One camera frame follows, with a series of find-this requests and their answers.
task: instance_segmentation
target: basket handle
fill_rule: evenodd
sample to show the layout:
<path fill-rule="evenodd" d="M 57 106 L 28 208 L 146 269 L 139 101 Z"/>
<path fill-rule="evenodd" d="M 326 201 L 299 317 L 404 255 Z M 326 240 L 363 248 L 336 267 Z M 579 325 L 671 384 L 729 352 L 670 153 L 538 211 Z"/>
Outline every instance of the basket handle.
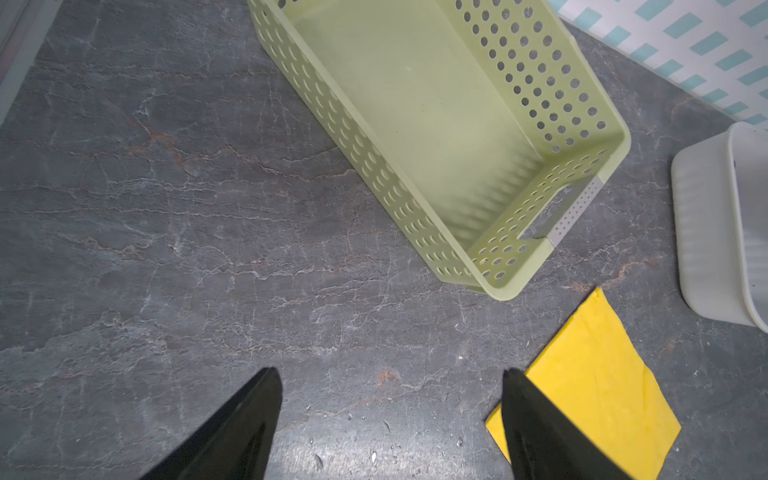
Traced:
<path fill-rule="evenodd" d="M 541 228 L 540 231 L 545 232 L 545 234 L 537 236 L 539 238 L 546 237 L 553 247 L 556 247 L 560 240 L 563 240 L 565 234 L 573 227 L 587 206 L 592 203 L 605 183 L 595 174 L 591 177 L 582 178 L 572 185 L 575 187 L 573 191 L 563 199 L 560 207 Z"/>

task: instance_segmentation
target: teal rectangle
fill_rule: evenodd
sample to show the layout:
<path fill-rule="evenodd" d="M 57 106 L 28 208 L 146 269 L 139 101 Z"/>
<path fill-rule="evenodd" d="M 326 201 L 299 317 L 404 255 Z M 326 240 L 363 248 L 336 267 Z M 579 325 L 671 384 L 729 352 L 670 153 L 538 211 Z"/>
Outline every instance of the teal rectangle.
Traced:
<path fill-rule="evenodd" d="M 568 0 L 549 0 L 549 5 L 552 7 L 552 10 L 557 12 L 563 8 L 563 5 L 565 5 L 567 1 Z"/>
<path fill-rule="evenodd" d="M 633 51 L 629 56 L 629 58 L 642 63 L 646 61 L 648 58 L 650 58 L 652 55 L 656 54 L 657 51 L 658 50 L 656 48 L 645 43 L 645 44 L 642 44 L 642 46 L 640 46 L 637 50 Z"/>
<path fill-rule="evenodd" d="M 672 25 L 666 27 L 664 33 L 672 38 L 680 38 L 700 23 L 701 18 L 692 13 L 687 13 L 678 18 Z"/>
<path fill-rule="evenodd" d="M 762 124 L 766 120 L 768 120 L 768 118 L 765 118 L 761 114 L 757 114 L 747 118 L 745 122 L 747 122 L 748 124 L 757 125 L 757 124 Z"/>
<path fill-rule="evenodd" d="M 725 107 L 723 109 L 723 112 L 726 115 L 735 115 L 735 114 L 739 113 L 740 111 L 745 111 L 747 108 L 749 108 L 749 107 L 747 107 L 746 104 L 738 101 L 735 104 L 730 105 L 729 107 Z"/>
<path fill-rule="evenodd" d="M 768 0 L 764 1 L 752 10 L 749 10 L 739 18 L 741 18 L 741 21 L 750 27 L 754 27 L 755 25 L 761 23 L 763 20 L 768 18 Z"/>
<path fill-rule="evenodd" d="M 752 70 L 748 74 L 740 76 L 739 81 L 745 85 L 751 85 L 756 81 L 763 80 L 765 77 L 768 77 L 768 67 L 764 65 L 756 70 Z"/>
<path fill-rule="evenodd" d="M 603 41 L 611 47 L 617 47 L 621 42 L 629 38 L 629 35 L 630 33 L 622 27 L 616 27 L 603 37 Z"/>
<path fill-rule="evenodd" d="M 706 38 L 699 40 L 698 43 L 696 43 L 690 49 L 693 50 L 695 53 L 698 53 L 699 55 L 706 55 L 727 41 L 728 41 L 728 37 L 716 31 L 712 35 L 709 35 Z"/>
<path fill-rule="evenodd" d="M 595 10 L 587 7 L 574 19 L 574 23 L 582 30 L 589 30 L 592 28 L 592 25 L 597 23 L 601 18 L 603 18 L 603 15 L 600 15 Z"/>
<path fill-rule="evenodd" d="M 634 12 L 640 16 L 643 20 L 650 21 L 656 15 L 659 15 L 662 10 L 672 5 L 672 0 L 648 0 L 644 4 L 640 5 L 640 8 Z"/>
<path fill-rule="evenodd" d="M 747 60 L 749 60 L 751 58 L 752 58 L 752 55 L 742 48 L 742 49 L 736 50 L 734 53 L 728 55 L 723 60 L 715 62 L 715 65 L 720 70 L 729 71 L 731 68 L 736 67 L 737 65 L 741 65 L 742 63 L 744 63 L 745 61 L 747 61 Z"/>
<path fill-rule="evenodd" d="M 674 72 L 680 70 L 682 67 L 683 65 L 677 63 L 675 60 L 669 60 L 667 63 L 657 68 L 656 73 L 662 77 L 669 77 Z"/>
<path fill-rule="evenodd" d="M 719 88 L 717 90 L 712 90 L 710 93 L 704 95 L 701 99 L 707 102 L 708 104 L 713 104 L 718 100 L 722 100 L 725 97 L 727 97 L 728 94 Z"/>
<path fill-rule="evenodd" d="M 699 75 L 692 75 L 687 80 L 684 80 L 683 83 L 680 84 L 680 87 L 684 90 L 690 91 L 704 83 L 707 83 L 707 81 L 702 77 Z"/>

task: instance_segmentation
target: yellow cloth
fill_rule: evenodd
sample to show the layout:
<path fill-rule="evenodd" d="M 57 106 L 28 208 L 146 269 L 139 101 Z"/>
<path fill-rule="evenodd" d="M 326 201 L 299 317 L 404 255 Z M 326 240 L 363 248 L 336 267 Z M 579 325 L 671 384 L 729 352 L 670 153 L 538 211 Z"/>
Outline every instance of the yellow cloth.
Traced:
<path fill-rule="evenodd" d="M 680 423 L 601 289 L 579 306 L 526 375 L 630 477 L 659 475 Z M 485 426 L 509 460 L 501 405 Z"/>

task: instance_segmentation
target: white plastic container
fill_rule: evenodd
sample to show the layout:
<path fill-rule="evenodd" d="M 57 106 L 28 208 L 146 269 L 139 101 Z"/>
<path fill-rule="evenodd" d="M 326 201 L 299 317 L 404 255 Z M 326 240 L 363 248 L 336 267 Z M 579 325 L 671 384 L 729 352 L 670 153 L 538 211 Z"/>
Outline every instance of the white plastic container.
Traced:
<path fill-rule="evenodd" d="M 685 301 L 768 332 L 768 134 L 740 122 L 682 150 L 672 194 Z"/>

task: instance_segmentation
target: teal and white patterned fabric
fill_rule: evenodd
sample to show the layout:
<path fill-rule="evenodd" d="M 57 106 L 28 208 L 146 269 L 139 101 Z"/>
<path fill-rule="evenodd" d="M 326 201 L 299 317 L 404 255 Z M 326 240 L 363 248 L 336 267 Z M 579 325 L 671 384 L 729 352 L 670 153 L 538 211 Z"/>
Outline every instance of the teal and white patterned fabric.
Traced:
<path fill-rule="evenodd" d="M 567 22 L 768 131 L 768 0 L 549 0 Z"/>

